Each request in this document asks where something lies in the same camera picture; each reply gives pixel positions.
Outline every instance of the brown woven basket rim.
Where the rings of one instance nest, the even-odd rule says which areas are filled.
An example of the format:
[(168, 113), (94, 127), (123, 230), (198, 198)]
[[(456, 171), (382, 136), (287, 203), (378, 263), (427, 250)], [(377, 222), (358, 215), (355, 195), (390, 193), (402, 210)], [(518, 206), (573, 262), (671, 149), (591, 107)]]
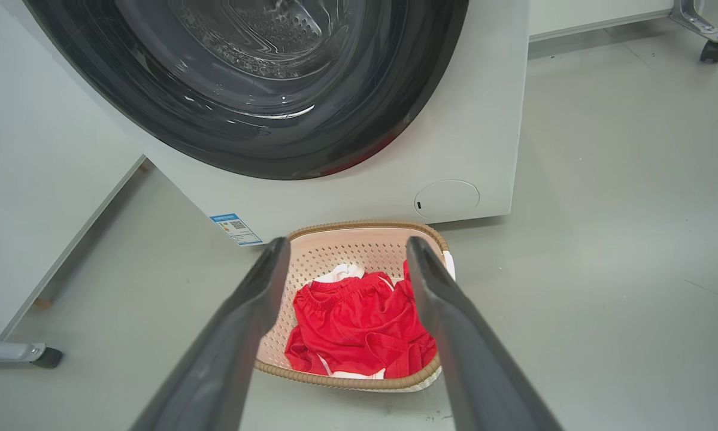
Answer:
[[(416, 223), (416, 221), (403, 220), (358, 220), (358, 221), (341, 221), (340, 223), (318, 224), (308, 228), (298, 229), (290, 233), (287, 238), (292, 241), (295, 238), (308, 235), (310, 233), (327, 232), (340, 229), (361, 229), (361, 228), (397, 228), (397, 229), (414, 229), (423, 232), (433, 238), (438, 244), (441, 251), (449, 251), (444, 238), (427, 224)], [(285, 379), (302, 382), (304, 384), (315, 384), (326, 387), (336, 387), (343, 389), (358, 390), (397, 390), (413, 387), (421, 384), (428, 377), (435, 373), (441, 362), (438, 354), (426, 365), (421, 371), (411, 376), (402, 377), (400, 379), (383, 379), (383, 380), (362, 380), (362, 379), (343, 379), (341, 377), (321, 376), (319, 374), (303, 373), (301, 371), (287, 370), (280, 366), (270, 365), (260, 360), (255, 360), (255, 368), (264, 373), (273, 374), (274, 376), (283, 377)]]

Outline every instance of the gray metal bracket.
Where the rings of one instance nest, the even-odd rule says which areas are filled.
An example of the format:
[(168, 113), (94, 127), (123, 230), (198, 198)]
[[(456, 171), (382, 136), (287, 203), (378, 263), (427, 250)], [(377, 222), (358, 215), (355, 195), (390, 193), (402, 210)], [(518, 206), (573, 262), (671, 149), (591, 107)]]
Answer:
[(670, 19), (703, 38), (718, 43), (718, 28), (699, 14), (696, 0), (675, 0)]

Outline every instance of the floor scratch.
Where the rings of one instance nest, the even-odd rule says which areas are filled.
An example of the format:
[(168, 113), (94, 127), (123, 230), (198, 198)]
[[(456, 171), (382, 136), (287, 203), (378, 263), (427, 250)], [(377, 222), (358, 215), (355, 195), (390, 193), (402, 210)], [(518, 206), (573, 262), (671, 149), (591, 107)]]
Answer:
[(713, 294), (713, 295), (718, 295), (718, 292), (713, 292), (713, 291), (711, 291), (710, 289), (708, 289), (707, 287), (699, 286), (699, 284), (697, 284), (697, 283), (695, 283), (695, 282), (693, 282), (693, 281), (688, 281), (688, 280), (685, 279), (685, 278), (684, 278), (684, 281), (686, 281), (688, 284), (693, 284), (694, 286), (699, 287), (699, 289), (702, 289), (702, 290), (704, 290), (704, 291), (708, 291), (708, 292), (710, 292), (710, 293)]

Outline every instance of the gray floor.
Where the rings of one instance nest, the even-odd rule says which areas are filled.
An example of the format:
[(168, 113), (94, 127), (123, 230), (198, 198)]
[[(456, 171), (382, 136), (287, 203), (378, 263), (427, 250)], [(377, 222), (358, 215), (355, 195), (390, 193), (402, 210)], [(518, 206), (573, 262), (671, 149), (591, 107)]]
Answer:
[[(718, 0), (706, 16), (718, 25)], [(436, 226), (564, 428), (718, 429), (718, 65), (666, 20), (531, 47), (514, 208)], [(153, 171), (14, 335), (0, 429), (125, 429), (254, 262)], [(442, 379), (356, 393), (255, 373), (242, 429), (454, 429)]]

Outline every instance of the blue and white sticker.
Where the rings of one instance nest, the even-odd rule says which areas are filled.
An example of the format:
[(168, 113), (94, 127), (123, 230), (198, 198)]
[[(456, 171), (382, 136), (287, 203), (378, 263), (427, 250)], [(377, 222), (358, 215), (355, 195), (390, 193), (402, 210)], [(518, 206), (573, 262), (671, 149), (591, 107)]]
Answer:
[(241, 218), (236, 214), (216, 215), (210, 217), (220, 226), (220, 229), (230, 236), (238, 245), (246, 247), (247, 245), (263, 244), (260, 238), (247, 227)]

